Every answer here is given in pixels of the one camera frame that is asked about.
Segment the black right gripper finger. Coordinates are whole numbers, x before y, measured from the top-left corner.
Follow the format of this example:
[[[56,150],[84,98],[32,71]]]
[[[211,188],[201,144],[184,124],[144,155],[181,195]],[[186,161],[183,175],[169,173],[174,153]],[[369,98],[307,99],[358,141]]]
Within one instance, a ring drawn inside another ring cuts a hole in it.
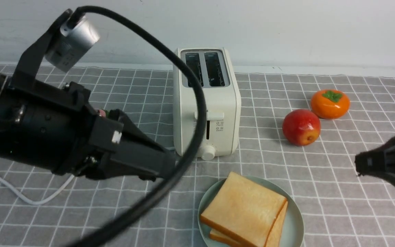
[[[395,187],[395,136],[385,144],[355,155],[355,168],[359,176],[372,176]]]

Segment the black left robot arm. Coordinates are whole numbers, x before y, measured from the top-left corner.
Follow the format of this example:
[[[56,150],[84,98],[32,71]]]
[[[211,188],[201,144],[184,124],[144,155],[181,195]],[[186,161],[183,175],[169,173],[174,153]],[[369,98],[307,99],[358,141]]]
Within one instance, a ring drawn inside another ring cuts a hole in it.
[[[0,72],[0,158],[94,181],[154,181],[174,169],[174,156],[123,111],[102,117],[80,83],[59,89],[36,79],[43,58],[69,72],[99,38],[84,14],[67,9],[23,52],[12,75]]]

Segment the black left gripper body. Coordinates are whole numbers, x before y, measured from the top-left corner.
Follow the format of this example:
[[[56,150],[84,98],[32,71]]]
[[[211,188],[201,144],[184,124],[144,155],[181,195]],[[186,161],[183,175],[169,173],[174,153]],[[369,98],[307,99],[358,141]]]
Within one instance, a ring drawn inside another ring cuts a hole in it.
[[[65,127],[59,133],[65,142],[57,145],[62,152],[51,172],[91,180],[119,176],[124,167],[111,158],[123,143],[124,112],[113,109],[102,115],[89,103],[91,91],[78,83],[67,83],[62,90],[71,98],[71,107],[63,112]]]

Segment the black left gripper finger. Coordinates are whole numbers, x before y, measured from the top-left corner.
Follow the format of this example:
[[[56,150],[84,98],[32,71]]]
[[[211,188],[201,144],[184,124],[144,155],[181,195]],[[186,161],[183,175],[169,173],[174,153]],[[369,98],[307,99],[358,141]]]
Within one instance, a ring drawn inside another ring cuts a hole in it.
[[[120,122],[123,128],[119,147],[107,164],[107,178],[138,176],[155,181],[165,179],[175,168],[171,152],[143,133],[123,111],[109,111],[108,119]]]

